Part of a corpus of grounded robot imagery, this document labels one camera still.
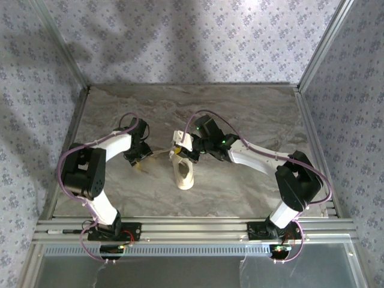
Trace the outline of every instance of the red wire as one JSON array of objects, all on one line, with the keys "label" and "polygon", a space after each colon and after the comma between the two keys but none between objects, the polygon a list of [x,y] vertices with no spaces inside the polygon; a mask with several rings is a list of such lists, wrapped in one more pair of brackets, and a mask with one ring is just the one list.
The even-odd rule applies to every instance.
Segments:
[{"label": "red wire", "polygon": [[132,243],[132,245],[134,244],[134,237],[133,237],[133,234],[130,231],[123,230],[121,233],[128,233],[131,236],[131,241],[130,241],[129,244],[131,244],[131,243]]}]

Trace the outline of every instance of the black mounting plate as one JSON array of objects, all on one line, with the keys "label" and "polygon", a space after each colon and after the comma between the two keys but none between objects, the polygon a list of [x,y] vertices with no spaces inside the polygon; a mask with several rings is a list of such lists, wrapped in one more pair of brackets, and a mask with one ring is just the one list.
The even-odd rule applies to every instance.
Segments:
[{"label": "black mounting plate", "polygon": [[121,232],[118,236],[110,238],[107,237],[105,233],[102,233],[96,229],[96,227],[90,228],[88,231],[88,241],[118,241],[118,242],[130,242],[131,235],[129,233],[124,233],[124,231],[131,232],[135,242],[140,240],[140,235],[142,232],[142,224],[138,222],[132,223],[121,223]]},{"label": "black mounting plate", "polygon": [[299,227],[295,222],[290,222],[284,229],[277,228],[278,237],[268,232],[265,221],[255,221],[247,223],[248,239],[252,240],[283,240],[289,232],[295,239],[301,239]]}]

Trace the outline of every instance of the marble surface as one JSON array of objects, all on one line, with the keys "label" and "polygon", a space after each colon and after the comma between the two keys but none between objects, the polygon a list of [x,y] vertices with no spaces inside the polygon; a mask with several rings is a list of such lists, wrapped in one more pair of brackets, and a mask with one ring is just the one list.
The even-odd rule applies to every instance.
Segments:
[{"label": "marble surface", "polygon": [[[109,134],[121,115],[133,111],[151,127],[147,143],[152,150],[169,148],[173,131],[183,130],[190,115],[202,108],[221,114],[251,143],[281,152],[298,149],[310,155],[293,89],[252,85],[92,87],[76,142],[90,142]],[[226,124],[217,122],[225,133],[231,132]],[[201,156],[194,165],[194,186],[187,191],[176,187],[167,153],[149,157],[135,167],[118,155],[107,163],[104,189],[125,217],[264,218],[280,200],[274,177],[239,164],[219,162],[210,155]],[[88,212],[60,193],[55,215],[83,216]],[[317,206],[306,215],[321,217],[326,210]]]}]

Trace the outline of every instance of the patterned wallpaper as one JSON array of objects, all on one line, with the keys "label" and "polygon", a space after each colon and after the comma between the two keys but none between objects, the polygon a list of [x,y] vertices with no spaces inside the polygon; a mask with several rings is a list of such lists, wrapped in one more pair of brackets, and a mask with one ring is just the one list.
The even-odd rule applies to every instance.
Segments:
[{"label": "patterned wallpaper", "polygon": [[298,83],[339,0],[45,0],[89,83]]},{"label": "patterned wallpaper", "polygon": [[79,87],[28,1],[0,11],[0,287],[15,287]]},{"label": "patterned wallpaper", "polygon": [[356,2],[305,96],[341,205],[384,287],[384,2]]}]

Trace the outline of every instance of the glass panel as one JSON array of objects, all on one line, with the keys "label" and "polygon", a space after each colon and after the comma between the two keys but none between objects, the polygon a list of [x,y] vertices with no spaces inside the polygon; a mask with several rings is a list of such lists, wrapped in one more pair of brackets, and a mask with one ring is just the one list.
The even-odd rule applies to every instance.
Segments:
[{"label": "glass panel", "polygon": [[248,256],[131,259],[105,265],[88,256],[44,256],[35,287],[356,287],[344,244],[306,245],[285,264]]}]

